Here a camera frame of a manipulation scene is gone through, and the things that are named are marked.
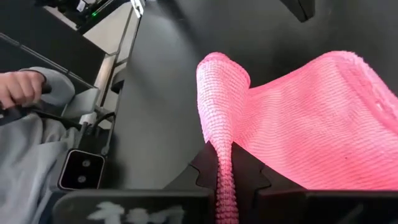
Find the black machine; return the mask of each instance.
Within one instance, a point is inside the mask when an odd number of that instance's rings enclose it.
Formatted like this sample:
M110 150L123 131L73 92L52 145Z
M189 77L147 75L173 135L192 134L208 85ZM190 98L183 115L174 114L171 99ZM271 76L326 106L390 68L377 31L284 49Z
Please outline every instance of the black machine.
M281 1L300 22L315 14L314 0ZM93 4L80 0L36 0L38 6L57 7L76 23L80 33L124 2L126 0L99 0ZM113 84L112 90L118 93L123 80ZM218 160L209 142L164 189L108 190L101 188L108 152L89 151L93 141L92 137L82 139L79 148L71 149L63 158L65 162L59 167L62 175L56 179L54 188L61 194L55 205L49 205L53 211L52 223L215 223ZM235 143L232 152L242 224L398 223L396 191L307 190Z

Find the white sticker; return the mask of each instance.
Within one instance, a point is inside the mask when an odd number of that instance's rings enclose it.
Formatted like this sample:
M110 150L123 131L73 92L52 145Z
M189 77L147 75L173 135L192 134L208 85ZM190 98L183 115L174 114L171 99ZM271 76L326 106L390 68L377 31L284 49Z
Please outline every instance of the white sticker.
M79 12L83 12L83 10L85 10L86 7L86 2L80 0L79 5L77 5L77 11Z

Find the gray sweater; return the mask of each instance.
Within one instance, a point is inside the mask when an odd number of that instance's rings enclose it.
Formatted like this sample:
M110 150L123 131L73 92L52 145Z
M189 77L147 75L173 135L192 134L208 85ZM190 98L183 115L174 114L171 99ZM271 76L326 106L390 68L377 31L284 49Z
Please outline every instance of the gray sweater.
M42 100L63 106L75 94L71 81L46 68L33 67L52 87ZM51 192L49 173L60 153L73 147L78 130L37 114L0 126L0 222L38 223Z

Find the pink cloth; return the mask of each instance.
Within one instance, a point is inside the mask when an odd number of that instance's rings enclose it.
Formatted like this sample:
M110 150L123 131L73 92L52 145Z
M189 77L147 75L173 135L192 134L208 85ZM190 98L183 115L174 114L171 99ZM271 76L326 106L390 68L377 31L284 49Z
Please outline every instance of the pink cloth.
M197 68L203 135L220 164L218 223L238 222L233 141L307 189L398 189L398 99L361 58L330 52L263 86L249 84L221 53Z

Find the finger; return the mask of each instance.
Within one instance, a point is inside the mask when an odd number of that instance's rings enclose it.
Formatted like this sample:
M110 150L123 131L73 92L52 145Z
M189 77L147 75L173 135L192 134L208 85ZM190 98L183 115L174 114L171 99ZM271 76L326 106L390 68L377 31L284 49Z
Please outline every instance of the finger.
M15 77L15 73L8 76L7 89L15 103L19 105L25 103L25 94Z
M10 93L8 92L8 89L6 86L0 87L0 102L1 102L1 106L4 109L15 106L15 103L11 99Z
M36 78L31 78L30 82L33 87L34 91L34 99L33 102L37 103L40 100L40 97L42 96L42 80L36 79Z
M28 73L19 72L15 74L15 77L17 78L19 85L22 88L22 92L24 93L25 96L24 103L32 103L35 98L35 92L32 86L32 82L30 81L30 77L28 76Z

